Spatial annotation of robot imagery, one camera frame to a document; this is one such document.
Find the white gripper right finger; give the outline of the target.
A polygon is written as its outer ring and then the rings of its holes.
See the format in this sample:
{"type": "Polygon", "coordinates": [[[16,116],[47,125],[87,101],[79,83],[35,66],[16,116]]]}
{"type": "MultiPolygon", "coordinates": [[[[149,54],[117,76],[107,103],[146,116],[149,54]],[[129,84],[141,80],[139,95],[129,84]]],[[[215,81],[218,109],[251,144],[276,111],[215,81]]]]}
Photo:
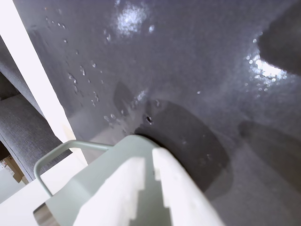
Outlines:
{"type": "Polygon", "coordinates": [[[217,211],[185,168],[165,148],[152,150],[154,177],[173,226],[223,226],[217,211]]]}

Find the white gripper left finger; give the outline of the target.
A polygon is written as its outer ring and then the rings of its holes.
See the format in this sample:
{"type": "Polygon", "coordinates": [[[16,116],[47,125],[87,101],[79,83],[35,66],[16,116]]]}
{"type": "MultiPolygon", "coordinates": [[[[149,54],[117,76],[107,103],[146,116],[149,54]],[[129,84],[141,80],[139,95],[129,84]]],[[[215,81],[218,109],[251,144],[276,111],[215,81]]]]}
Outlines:
{"type": "Polygon", "coordinates": [[[79,210],[80,226],[128,226],[137,216],[139,192],[145,189],[145,159],[121,164],[79,210]]]}

